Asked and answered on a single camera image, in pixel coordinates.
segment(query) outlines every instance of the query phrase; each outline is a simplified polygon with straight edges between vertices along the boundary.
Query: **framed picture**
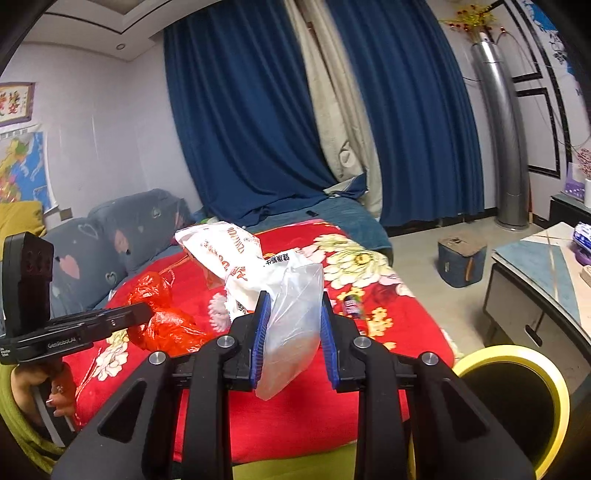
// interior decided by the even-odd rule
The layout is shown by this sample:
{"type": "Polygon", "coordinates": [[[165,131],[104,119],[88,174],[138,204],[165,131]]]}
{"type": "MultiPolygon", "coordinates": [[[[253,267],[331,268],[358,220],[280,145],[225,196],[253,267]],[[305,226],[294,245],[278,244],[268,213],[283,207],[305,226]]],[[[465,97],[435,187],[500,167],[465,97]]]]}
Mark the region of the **framed picture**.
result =
{"type": "Polygon", "coordinates": [[[31,82],[0,83],[0,127],[31,120],[34,88],[31,82]]]}

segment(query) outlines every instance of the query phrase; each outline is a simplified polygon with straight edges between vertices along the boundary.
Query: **floor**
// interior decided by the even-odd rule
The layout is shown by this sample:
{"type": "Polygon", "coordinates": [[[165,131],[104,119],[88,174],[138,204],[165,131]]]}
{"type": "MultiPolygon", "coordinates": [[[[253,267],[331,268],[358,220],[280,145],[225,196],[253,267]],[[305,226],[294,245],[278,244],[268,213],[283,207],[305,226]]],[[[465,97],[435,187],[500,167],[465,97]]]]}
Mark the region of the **floor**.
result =
{"type": "Polygon", "coordinates": [[[498,226],[494,218],[460,223],[424,232],[390,238],[394,249],[394,270],[416,295],[439,326],[467,355],[483,348],[482,338],[488,321],[482,313],[486,287],[491,274],[491,252],[494,248],[515,242],[542,230],[536,225],[522,232],[510,232],[498,226]],[[437,241],[461,231],[482,235],[487,243],[484,276],[469,287],[453,288],[437,272],[437,241]]]}

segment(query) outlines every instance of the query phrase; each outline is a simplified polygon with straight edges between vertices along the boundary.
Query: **blue curtain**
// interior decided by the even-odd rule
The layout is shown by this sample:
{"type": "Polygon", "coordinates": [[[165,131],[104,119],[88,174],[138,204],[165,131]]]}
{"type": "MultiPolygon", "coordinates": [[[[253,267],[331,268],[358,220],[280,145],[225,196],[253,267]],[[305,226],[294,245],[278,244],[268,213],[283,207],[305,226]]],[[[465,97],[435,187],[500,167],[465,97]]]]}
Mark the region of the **blue curtain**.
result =
{"type": "Polygon", "coordinates": [[[164,30],[170,103],[189,172],[217,217],[249,226],[326,198],[306,71],[279,0],[224,0],[164,30]]]}
{"type": "Polygon", "coordinates": [[[476,124],[424,0],[326,0],[353,64],[382,169],[381,223],[484,208],[476,124]]]}

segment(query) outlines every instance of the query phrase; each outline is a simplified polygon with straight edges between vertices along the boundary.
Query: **red floral bedspread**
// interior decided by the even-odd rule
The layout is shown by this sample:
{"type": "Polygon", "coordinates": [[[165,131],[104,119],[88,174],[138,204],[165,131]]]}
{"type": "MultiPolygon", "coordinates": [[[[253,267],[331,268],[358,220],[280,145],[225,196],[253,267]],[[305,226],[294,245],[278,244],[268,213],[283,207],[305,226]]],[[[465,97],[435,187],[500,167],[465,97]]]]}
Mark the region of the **red floral bedspread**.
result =
{"type": "MultiPolygon", "coordinates": [[[[322,262],[325,288],[336,313],[342,313],[344,296],[359,295],[366,316],[365,322],[358,322],[363,333],[393,352],[418,356],[430,350],[453,364],[452,350],[441,330],[383,255],[363,249],[322,220],[273,229],[258,237],[266,258],[301,248],[313,261],[322,262]]],[[[203,271],[184,254],[158,260],[148,270],[163,274],[172,284],[174,307],[193,315],[202,329],[224,327],[223,288],[208,290],[203,271]]],[[[133,280],[120,286],[108,306],[124,304],[133,286],[133,280]]],[[[129,342],[123,331],[66,358],[78,385],[76,416],[80,425],[90,420],[147,355],[129,342]]],[[[186,394],[181,401],[175,460],[180,460],[182,453],[186,394]]],[[[356,439],[358,395],[336,394],[331,389],[320,351],[310,367],[271,400],[231,391],[229,402],[234,462],[308,455],[356,439]]],[[[408,406],[402,392],[401,406],[406,419],[408,406]]]]}

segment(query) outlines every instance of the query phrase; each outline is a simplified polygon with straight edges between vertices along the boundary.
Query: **table drawer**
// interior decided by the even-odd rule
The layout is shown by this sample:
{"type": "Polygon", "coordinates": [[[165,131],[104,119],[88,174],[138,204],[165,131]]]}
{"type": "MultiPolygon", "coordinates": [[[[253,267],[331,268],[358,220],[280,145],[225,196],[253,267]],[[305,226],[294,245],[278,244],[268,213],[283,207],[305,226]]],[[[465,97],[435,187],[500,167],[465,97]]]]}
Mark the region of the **table drawer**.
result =
{"type": "Polygon", "coordinates": [[[525,326],[535,325],[544,312],[498,270],[492,271],[484,310],[514,344],[539,350],[525,326]]]}
{"type": "Polygon", "coordinates": [[[569,388],[569,393],[574,393],[591,373],[591,366],[560,326],[556,325],[549,316],[544,315],[537,334],[542,342],[538,350],[558,367],[569,388]]]}
{"type": "Polygon", "coordinates": [[[562,373],[570,394],[591,373],[591,366],[560,326],[498,270],[492,271],[485,312],[514,344],[549,358],[562,373]]]}

